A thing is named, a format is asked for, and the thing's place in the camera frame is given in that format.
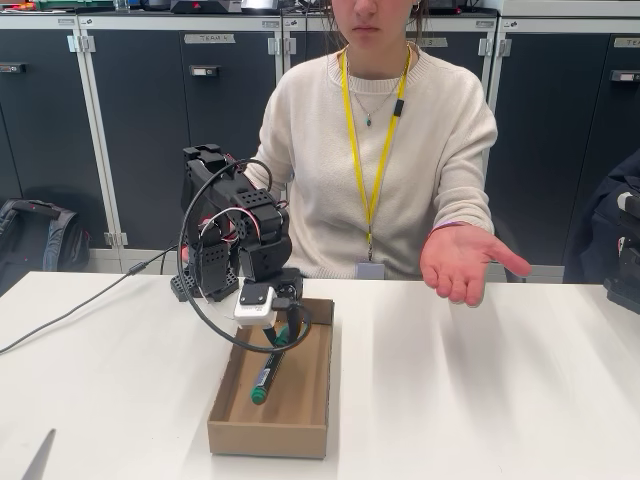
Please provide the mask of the person's left hand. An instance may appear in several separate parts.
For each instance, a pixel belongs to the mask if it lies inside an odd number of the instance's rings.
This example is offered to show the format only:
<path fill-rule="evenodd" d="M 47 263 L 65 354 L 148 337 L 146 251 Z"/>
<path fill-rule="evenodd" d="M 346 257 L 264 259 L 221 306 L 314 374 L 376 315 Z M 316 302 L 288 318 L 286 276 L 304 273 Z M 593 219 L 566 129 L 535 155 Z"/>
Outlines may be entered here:
<path fill-rule="evenodd" d="M 496 261 L 511 273 L 526 277 L 531 265 L 495 235 L 466 223 L 454 223 L 433 230 L 420 256 L 424 282 L 436 294 L 470 307 L 483 299 L 488 265 Z"/>

